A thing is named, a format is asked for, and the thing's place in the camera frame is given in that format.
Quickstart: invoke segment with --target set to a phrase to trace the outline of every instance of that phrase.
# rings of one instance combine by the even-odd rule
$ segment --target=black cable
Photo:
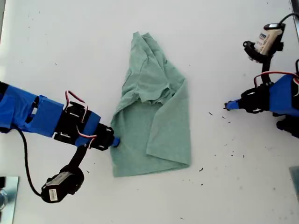
[[[299,62],[299,59],[297,59],[296,62],[295,62],[295,66],[296,66],[296,74],[297,74],[297,75],[299,75],[298,62]]]
[[[26,169],[26,174],[27,174],[27,179],[29,182],[29,185],[32,189],[32,191],[39,197],[41,197],[41,194],[37,192],[37,190],[34,188],[31,177],[30,177],[30,172],[29,172],[29,167],[28,167],[28,150],[27,150],[27,141],[25,138],[25,135],[23,132],[16,126],[13,126],[13,129],[17,130],[20,136],[22,137],[23,143],[24,143],[24,152],[25,152],[25,169]]]
[[[289,18],[289,17],[292,16],[292,15],[296,16],[296,17],[299,19],[299,14],[297,14],[297,13],[290,13],[290,14],[286,15],[286,16],[279,22],[279,25],[282,24],[287,18]]]

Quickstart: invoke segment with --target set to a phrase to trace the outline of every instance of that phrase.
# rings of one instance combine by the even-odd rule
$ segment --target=white table
[[[269,112],[222,109],[252,88],[261,71],[242,43],[290,12],[287,0],[8,0],[1,81],[63,103],[64,91],[72,90],[108,125],[132,33],[150,32],[189,81],[192,132],[192,166],[179,171],[113,178],[109,150],[88,151],[82,188],[58,204],[44,203],[29,188],[19,134],[0,135],[0,175],[20,176],[14,224],[298,223],[288,168],[299,165],[299,140],[276,129]],[[286,24],[285,49],[271,68],[295,71],[298,39],[293,20]],[[26,137],[40,190],[75,147]]]

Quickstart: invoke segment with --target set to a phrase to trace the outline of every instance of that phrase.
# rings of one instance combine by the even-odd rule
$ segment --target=blue gripper tip
[[[236,110],[239,109],[239,100],[229,101],[225,104],[227,110]]]
[[[118,145],[120,144],[121,140],[117,137],[114,138],[112,145],[113,147],[118,147]]]

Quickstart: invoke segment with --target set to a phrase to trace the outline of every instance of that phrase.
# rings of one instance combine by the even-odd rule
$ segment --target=sticker
[[[61,184],[66,178],[68,178],[72,173],[70,172],[62,172],[57,177],[55,177],[52,181],[46,183],[46,186],[53,186]]]
[[[49,189],[50,201],[58,201],[56,189]]]

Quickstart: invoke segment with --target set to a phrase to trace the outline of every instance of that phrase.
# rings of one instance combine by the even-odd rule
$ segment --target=wire
[[[84,111],[84,114],[83,114],[83,117],[82,117],[82,120],[81,120],[81,123],[83,123],[84,121],[84,118],[85,118],[85,115],[87,113],[87,110],[88,110],[88,106],[86,105],[85,101],[80,99],[76,94],[74,94],[72,91],[70,90],[67,90],[65,91],[65,99],[66,99],[66,106],[65,106],[65,109],[64,111],[66,111],[66,109],[68,108],[69,104],[70,104],[70,98],[69,98],[69,94],[72,95],[76,100],[78,100],[79,102],[81,103],[84,103],[85,104],[85,111]],[[77,128],[77,131],[78,131],[78,134],[83,137],[83,138],[88,138],[88,139],[94,139],[97,137],[97,135],[86,135],[86,134],[82,134],[79,129],[78,129],[78,126],[76,126]]]
[[[78,126],[77,126],[76,128],[77,128],[78,134],[79,134],[81,137],[83,137],[83,138],[93,139],[93,138],[96,138],[96,137],[97,137],[96,134],[95,134],[95,135],[86,135],[86,134],[82,134],[82,133],[79,131]]]
[[[292,73],[292,72],[287,72],[287,71],[265,71],[265,72],[262,72],[261,74],[259,74],[258,76],[255,76],[253,81],[254,81],[254,86],[257,87],[257,84],[256,84],[256,78],[259,77],[259,76],[262,76],[262,75],[268,75],[268,74],[284,74],[284,75],[292,75],[296,78],[299,78],[298,75],[296,75],[295,73]]]
[[[34,188],[31,177],[30,177],[29,166],[28,166],[28,149],[27,149],[27,141],[26,141],[25,135],[17,126],[13,125],[13,129],[18,131],[18,133],[20,134],[20,136],[22,137],[22,140],[23,140],[24,152],[25,152],[25,169],[26,169],[26,175],[27,175],[29,185],[30,185],[33,193],[35,193],[37,196],[41,197],[42,195],[40,193],[38,193],[37,190]]]
[[[78,100],[79,102],[85,104],[85,111],[84,111],[84,114],[83,114],[83,117],[82,117],[82,120],[81,120],[81,122],[83,123],[84,118],[85,118],[85,115],[86,115],[87,110],[88,110],[88,106],[86,105],[86,103],[85,103],[84,100],[82,100],[82,99],[80,99],[79,97],[77,97],[72,91],[67,90],[67,91],[65,91],[66,106],[65,106],[64,111],[66,111],[66,109],[69,107],[69,104],[70,104],[69,94],[72,95],[72,96],[73,96],[76,100]]]
[[[95,140],[95,138],[91,139],[91,141],[89,142],[88,149],[91,149],[93,140]]]
[[[297,14],[297,13],[290,13],[290,14],[286,15],[286,16],[279,22],[279,25],[281,25],[287,18],[289,18],[289,17],[292,16],[292,15],[296,16],[296,17],[299,19],[299,14]]]

